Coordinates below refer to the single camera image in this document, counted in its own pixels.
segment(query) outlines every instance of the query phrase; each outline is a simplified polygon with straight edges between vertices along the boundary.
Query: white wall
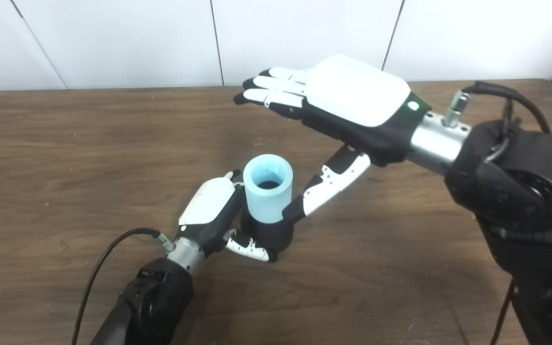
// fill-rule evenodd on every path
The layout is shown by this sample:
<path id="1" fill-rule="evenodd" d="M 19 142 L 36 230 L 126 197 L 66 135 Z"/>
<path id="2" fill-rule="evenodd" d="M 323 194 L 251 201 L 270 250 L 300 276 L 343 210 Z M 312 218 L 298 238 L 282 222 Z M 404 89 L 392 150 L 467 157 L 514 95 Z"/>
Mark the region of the white wall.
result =
<path id="1" fill-rule="evenodd" d="M 209 0 L 16 0 L 68 88 L 222 85 Z"/>
<path id="2" fill-rule="evenodd" d="M 9 0 L 0 0 L 0 90 L 65 88 Z"/>
<path id="3" fill-rule="evenodd" d="M 552 79 L 552 1 L 406 0 L 385 71 L 407 81 Z"/>
<path id="4" fill-rule="evenodd" d="M 225 85 L 343 53 L 381 68 L 401 0 L 213 0 Z"/>
<path id="5" fill-rule="evenodd" d="M 552 78 L 549 0 L 15 1 L 0 90 L 239 85 L 335 53 L 408 81 Z"/>

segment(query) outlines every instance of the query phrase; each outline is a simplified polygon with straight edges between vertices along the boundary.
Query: metal cylinder connector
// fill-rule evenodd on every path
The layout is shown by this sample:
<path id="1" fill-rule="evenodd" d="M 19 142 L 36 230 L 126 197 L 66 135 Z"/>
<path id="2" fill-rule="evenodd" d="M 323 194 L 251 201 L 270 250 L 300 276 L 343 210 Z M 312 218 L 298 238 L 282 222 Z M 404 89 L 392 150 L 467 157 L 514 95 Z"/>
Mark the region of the metal cylinder connector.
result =
<path id="1" fill-rule="evenodd" d="M 444 176 L 460 154 L 471 127 L 458 124 L 444 126 L 446 118 L 427 112 L 410 140 L 407 160 Z"/>
<path id="2" fill-rule="evenodd" d="M 166 258 L 176 262 L 194 276 L 204 260 L 204 252 L 197 243 L 188 238 L 179 238 L 174 241 L 173 249 L 167 253 Z"/>
<path id="3" fill-rule="evenodd" d="M 442 125 L 444 127 L 454 128 L 460 122 L 461 113 L 466 109 L 468 102 L 470 101 L 470 94 L 462 91 L 458 91 L 451 101 L 447 109 L 447 113 L 444 116 Z"/>

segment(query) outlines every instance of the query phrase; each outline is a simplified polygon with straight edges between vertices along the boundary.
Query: green indicator light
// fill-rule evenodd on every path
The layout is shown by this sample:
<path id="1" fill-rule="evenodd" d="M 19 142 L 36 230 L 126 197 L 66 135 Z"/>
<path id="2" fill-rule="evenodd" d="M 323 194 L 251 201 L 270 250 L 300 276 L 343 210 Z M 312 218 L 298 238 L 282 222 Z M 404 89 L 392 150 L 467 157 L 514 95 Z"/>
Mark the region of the green indicator light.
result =
<path id="1" fill-rule="evenodd" d="M 408 107 L 414 111 L 417 111 L 419 109 L 419 104 L 417 102 L 414 102 L 414 101 L 410 101 L 408 102 Z"/>

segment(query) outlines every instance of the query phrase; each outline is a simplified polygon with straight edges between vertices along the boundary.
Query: black cup base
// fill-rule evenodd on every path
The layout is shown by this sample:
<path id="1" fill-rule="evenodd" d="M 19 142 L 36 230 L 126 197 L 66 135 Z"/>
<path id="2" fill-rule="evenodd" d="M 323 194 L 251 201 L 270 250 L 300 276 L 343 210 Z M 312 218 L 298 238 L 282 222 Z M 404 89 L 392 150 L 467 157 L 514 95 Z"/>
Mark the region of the black cup base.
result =
<path id="1" fill-rule="evenodd" d="M 241 230 L 257 241 L 259 247 L 279 253 L 284 251 L 293 240 L 293 223 L 281 220 L 276 223 L 262 223 L 248 212 L 244 205 L 241 212 Z"/>

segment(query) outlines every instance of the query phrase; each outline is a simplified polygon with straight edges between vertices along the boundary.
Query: light blue cup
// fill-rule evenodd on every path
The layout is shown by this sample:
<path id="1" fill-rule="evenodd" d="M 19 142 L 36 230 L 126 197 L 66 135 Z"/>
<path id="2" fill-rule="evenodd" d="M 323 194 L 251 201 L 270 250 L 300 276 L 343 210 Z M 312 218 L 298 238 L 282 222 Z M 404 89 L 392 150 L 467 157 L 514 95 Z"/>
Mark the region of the light blue cup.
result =
<path id="1" fill-rule="evenodd" d="M 262 223 L 281 221 L 282 210 L 291 203 L 293 169 L 289 162 L 277 155 L 254 157 L 246 164 L 243 179 L 250 215 Z"/>

